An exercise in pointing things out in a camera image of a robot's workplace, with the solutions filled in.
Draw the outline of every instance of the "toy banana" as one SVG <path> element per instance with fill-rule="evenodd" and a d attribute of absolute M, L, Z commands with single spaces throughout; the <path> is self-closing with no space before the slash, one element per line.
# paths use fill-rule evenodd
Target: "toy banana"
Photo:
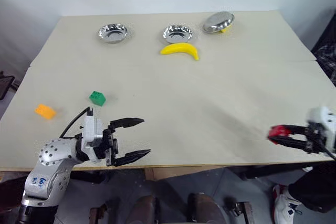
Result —
<path fill-rule="evenodd" d="M 197 48 L 189 43 L 174 43 L 168 45 L 160 51 L 160 54 L 169 55 L 176 52 L 185 52 L 193 56 L 195 60 L 199 60 Z"/>

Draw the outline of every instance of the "metal bowl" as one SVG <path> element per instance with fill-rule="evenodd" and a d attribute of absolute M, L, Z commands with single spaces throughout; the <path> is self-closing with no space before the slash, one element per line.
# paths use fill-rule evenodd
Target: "metal bowl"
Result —
<path fill-rule="evenodd" d="M 232 13 L 220 12 L 210 16 L 203 25 L 203 31 L 206 33 L 215 33 L 229 27 L 235 20 Z"/>
<path fill-rule="evenodd" d="M 118 43 L 126 38 L 127 28 L 121 24 L 108 24 L 99 30 L 98 36 L 105 42 Z"/>
<path fill-rule="evenodd" d="M 182 25 L 172 25 L 163 31 L 163 38 L 171 44 L 186 43 L 192 36 L 191 30 Z"/>

